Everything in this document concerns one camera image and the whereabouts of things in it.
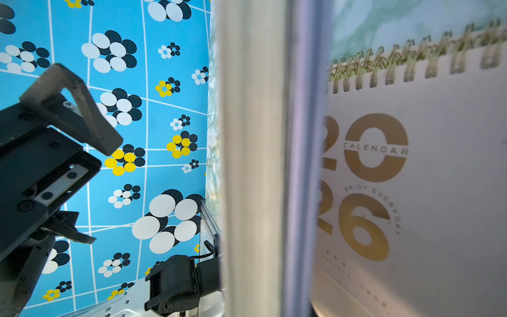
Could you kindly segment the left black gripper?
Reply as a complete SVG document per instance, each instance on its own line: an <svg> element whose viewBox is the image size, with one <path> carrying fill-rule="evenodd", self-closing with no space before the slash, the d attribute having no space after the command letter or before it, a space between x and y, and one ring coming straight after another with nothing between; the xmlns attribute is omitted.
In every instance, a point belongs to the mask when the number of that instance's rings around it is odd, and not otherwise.
<svg viewBox="0 0 507 317"><path fill-rule="evenodd" d="M75 226L79 212L60 211L101 166L70 137L106 156L123 137L85 82L60 63L47 68L19 101L1 111L1 258L50 234L93 244L96 238Z"/></svg>

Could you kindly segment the purple calendar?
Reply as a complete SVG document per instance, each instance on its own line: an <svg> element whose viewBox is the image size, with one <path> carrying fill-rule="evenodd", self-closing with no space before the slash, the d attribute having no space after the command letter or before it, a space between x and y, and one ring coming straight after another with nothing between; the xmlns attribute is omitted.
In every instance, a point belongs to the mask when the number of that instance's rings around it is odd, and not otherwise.
<svg viewBox="0 0 507 317"><path fill-rule="evenodd" d="M222 1L227 316L310 316L331 1Z"/></svg>

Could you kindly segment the pink calendar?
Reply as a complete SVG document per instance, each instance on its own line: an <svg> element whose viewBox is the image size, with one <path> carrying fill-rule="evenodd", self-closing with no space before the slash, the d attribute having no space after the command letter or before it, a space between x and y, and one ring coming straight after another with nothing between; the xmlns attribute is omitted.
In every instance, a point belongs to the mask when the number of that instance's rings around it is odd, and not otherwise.
<svg viewBox="0 0 507 317"><path fill-rule="evenodd" d="M506 315L506 24L333 61L315 263L328 314Z"/></svg>

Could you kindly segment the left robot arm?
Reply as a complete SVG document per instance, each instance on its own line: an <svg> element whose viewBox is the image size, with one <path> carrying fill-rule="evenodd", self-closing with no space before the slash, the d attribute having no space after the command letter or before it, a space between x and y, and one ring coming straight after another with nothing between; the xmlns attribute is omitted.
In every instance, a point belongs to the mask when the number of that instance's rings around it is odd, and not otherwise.
<svg viewBox="0 0 507 317"><path fill-rule="evenodd" d="M62 206L100 171L83 149L104 155L123 139L99 111L83 80L51 65L1 111L1 315L18 316L29 302L58 236L92 244L77 230L78 213ZM124 294L78 316L183 315L221 288L217 243L203 256L175 255Z"/></svg>

